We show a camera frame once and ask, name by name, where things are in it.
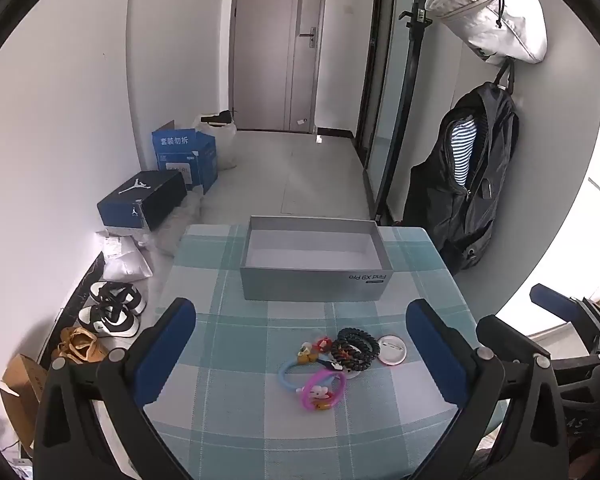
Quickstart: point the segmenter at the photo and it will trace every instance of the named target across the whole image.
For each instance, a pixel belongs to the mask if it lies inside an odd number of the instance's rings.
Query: checkered tablecloth
[[[244,299],[246,227],[188,228],[157,314],[174,298],[188,298],[196,328],[145,410],[193,478],[399,479],[426,457],[456,409],[440,396],[407,334],[406,307],[426,298],[474,347],[475,321],[423,230],[381,233],[395,273],[379,301],[291,303]],[[347,382],[333,410],[307,412],[276,373],[304,341],[335,338],[344,327],[400,336],[407,359],[395,367],[374,362]],[[319,369],[294,368],[289,378],[303,384]],[[498,408],[494,421],[503,414]]]

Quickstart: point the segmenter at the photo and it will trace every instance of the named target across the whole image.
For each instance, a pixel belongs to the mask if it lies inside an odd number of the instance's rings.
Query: blue bracelet
[[[339,365],[337,363],[333,363],[331,361],[331,359],[329,358],[328,355],[325,354],[320,354],[318,360],[316,361],[317,363],[321,364],[322,366],[324,366],[325,368],[327,368],[327,370],[335,370],[336,368],[333,367],[333,365],[339,367]],[[286,363],[284,363],[281,367],[280,370],[278,370],[278,381],[280,382],[280,384],[282,384],[287,390],[289,390],[290,392],[301,392],[303,386],[297,386],[296,384],[292,384],[289,381],[286,380],[285,378],[285,374],[294,366],[304,366],[304,365],[299,365],[298,364],[298,358],[294,357],[293,359],[290,359],[289,361],[287,361]],[[334,376],[331,376],[327,379],[325,379],[323,382],[321,382],[319,384],[319,386],[328,386],[329,384],[333,383],[333,379]]]

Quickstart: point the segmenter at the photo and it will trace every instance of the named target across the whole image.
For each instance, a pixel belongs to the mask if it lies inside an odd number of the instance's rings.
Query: screw
[[[122,361],[122,359],[125,357],[125,354],[125,349],[114,348],[111,352],[109,352],[109,361],[113,361],[114,363]]]
[[[493,350],[487,348],[486,346],[478,346],[476,353],[478,354],[478,357],[480,359],[483,359],[485,361],[493,359],[494,356]]]
[[[544,368],[544,370],[551,366],[551,361],[549,361],[549,359],[547,359],[545,356],[534,354],[534,357],[536,358],[536,364],[538,364],[539,367]]]
[[[53,363],[51,363],[51,367],[54,370],[59,370],[64,366],[64,357],[59,357],[58,359],[54,359]]]

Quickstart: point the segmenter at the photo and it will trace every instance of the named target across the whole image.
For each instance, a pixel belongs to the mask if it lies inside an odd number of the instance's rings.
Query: purple bracelet
[[[330,377],[339,378],[340,386],[333,392],[333,396],[329,399],[312,399],[310,397],[312,388]],[[344,389],[347,385],[347,375],[344,372],[336,372],[333,370],[320,370],[309,378],[302,389],[301,402],[306,410],[328,410],[340,402],[344,396]]]

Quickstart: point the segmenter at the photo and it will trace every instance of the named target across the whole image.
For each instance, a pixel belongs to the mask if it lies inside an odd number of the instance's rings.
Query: door handle
[[[318,28],[317,27],[312,27],[309,29],[309,33],[308,34],[298,34],[299,38],[311,38],[309,40],[309,48],[315,48],[315,37],[318,33]]]

